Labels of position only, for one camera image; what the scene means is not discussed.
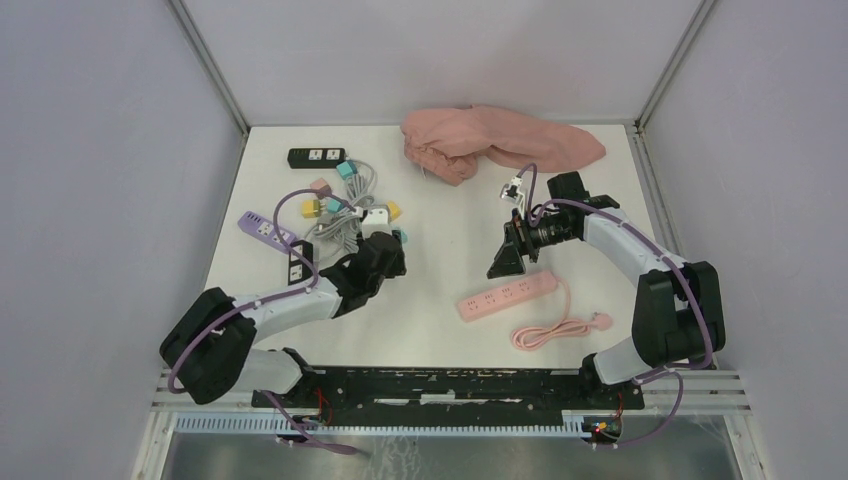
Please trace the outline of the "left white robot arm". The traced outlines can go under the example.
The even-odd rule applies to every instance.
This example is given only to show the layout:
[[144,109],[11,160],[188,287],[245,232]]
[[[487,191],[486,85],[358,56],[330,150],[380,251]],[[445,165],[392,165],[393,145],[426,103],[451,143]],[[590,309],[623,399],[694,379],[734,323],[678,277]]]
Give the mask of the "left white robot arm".
[[257,348],[262,340],[307,323],[345,316],[375,297],[383,282],[406,273],[400,231],[376,232],[359,249],[304,281],[273,293],[234,297],[202,292],[162,341],[170,369],[167,389],[198,405],[230,390],[270,391],[291,406],[307,404],[314,379],[285,352]]

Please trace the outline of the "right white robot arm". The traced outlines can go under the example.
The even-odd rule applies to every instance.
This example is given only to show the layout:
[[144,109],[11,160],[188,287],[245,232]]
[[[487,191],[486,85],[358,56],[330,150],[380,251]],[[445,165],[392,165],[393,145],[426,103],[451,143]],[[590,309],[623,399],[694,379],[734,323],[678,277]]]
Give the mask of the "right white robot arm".
[[535,204],[535,189],[523,186],[522,174],[503,186],[501,198],[515,207],[487,276],[521,275],[525,263],[538,261],[543,248],[580,240],[602,253],[635,287],[630,334],[584,359],[577,382],[580,400],[602,408],[617,396],[618,384],[711,366],[726,343],[715,267],[689,262],[657,244],[617,201],[591,195],[577,172],[549,179],[547,188],[549,200]]

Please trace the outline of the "purple power strip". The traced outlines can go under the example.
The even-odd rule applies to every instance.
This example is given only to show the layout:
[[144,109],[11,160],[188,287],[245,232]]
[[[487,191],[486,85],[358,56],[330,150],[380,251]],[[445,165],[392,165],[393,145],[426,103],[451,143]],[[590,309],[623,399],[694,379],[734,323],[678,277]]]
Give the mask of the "purple power strip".
[[298,240],[293,232],[284,227],[276,229],[269,219],[253,211],[246,211],[238,219],[237,226],[243,233],[281,253],[288,253],[287,245]]

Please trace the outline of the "yellow adapter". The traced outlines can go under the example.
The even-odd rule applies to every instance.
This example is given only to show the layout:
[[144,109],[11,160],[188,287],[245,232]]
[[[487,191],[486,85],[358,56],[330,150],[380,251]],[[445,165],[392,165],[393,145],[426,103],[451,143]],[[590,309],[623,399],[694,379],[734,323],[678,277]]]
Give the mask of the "yellow adapter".
[[319,218],[323,211],[323,204],[318,199],[305,200],[300,204],[300,214],[305,219]]
[[389,217],[391,222],[396,221],[403,213],[402,209],[393,201],[389,201],[386,206],[389,211]]

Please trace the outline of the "teal plug adapter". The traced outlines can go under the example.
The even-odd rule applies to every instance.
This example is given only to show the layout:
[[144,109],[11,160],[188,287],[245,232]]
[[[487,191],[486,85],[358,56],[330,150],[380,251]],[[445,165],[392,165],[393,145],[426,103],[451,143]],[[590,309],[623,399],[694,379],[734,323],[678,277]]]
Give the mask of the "teal plug adapter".
[[336,166],[336,170],[344,181],[347,181],[359,174],[358,167],[352,160],[345,160],[339,163]]

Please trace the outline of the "pink power strip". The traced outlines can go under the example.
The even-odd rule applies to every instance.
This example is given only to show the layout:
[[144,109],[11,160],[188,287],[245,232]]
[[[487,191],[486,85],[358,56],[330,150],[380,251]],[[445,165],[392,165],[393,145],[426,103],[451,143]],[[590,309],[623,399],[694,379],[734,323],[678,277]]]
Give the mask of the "pink power strip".
[[461,300],[456,308],[464,322],[472,322],[552,293],[558,286],[553,273],[542,271]]

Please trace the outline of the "black power strip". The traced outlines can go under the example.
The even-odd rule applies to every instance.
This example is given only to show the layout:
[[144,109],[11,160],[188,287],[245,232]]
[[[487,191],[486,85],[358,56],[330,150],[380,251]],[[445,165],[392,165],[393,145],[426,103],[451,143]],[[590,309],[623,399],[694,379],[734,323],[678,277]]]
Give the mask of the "black power strip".
[[346,159],[344,148],[292,148],[287,154],[292,169],[335,169]]
[[289,248],[287,284],[297,285],[313,277],[314,246],[307,240],[294,241]]

